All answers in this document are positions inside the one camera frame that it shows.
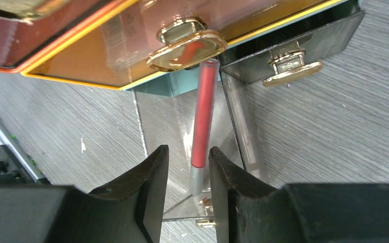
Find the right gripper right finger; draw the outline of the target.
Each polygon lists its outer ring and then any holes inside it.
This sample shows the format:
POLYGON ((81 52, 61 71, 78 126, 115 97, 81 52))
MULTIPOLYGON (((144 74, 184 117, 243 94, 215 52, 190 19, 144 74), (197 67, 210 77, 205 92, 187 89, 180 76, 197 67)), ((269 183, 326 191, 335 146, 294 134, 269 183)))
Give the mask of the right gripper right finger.
POLYGON ((209 152, 218 242, 389 242, 389 183, 274 188, 209 152))

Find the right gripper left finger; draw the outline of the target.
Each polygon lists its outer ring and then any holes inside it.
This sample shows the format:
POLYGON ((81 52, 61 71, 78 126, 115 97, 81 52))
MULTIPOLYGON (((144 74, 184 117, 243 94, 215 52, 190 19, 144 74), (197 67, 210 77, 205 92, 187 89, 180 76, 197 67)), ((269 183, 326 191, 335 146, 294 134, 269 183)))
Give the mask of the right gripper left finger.
POLYGON ((159 242, 169 147, 84 193, 70 185, 0 184, 0 242, 159 242))

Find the small drawer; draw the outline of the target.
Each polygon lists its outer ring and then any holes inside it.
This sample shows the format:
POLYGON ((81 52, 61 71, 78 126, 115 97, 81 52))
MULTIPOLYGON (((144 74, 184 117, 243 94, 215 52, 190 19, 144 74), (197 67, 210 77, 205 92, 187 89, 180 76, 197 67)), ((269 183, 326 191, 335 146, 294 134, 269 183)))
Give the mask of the small drawer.
POLYGON ((197 91, 197 75, 163 75, 132 89, 146 152, 170 148, 165 222, 215 226, 209 150, 217 146, 237 166, 261 178, 257 135, 246 84, 221 73, 215 85, 197 91))
POLYGON ((365 14, 344 2, 224 52, 220 71, 267 87, 307 77, 323 68, 323 59, 346 48, 365 14))

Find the orange drawer organizer box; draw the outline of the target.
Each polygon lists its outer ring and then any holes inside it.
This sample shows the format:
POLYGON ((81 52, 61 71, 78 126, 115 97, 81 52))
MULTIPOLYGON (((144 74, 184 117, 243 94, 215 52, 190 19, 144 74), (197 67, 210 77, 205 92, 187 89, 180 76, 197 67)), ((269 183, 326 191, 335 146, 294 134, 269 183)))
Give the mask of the orange drawer organizer box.
POLYGON ((201 62, 290 80, 345 49, 360 1, 0 1, 0 72, 176 96, 201 62))

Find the white silver pencil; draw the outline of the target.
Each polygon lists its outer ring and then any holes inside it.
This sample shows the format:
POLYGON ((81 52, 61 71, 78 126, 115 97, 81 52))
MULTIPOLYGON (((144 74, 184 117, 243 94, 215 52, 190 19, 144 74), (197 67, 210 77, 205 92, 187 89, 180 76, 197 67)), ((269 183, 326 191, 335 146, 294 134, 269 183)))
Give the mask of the white silver pencil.
POLYGON ((246 85, 240 80, 223 76, 223 89, 234 127, 244 169, 256 178, 261 177, 259 146, 249 107, 246 85))

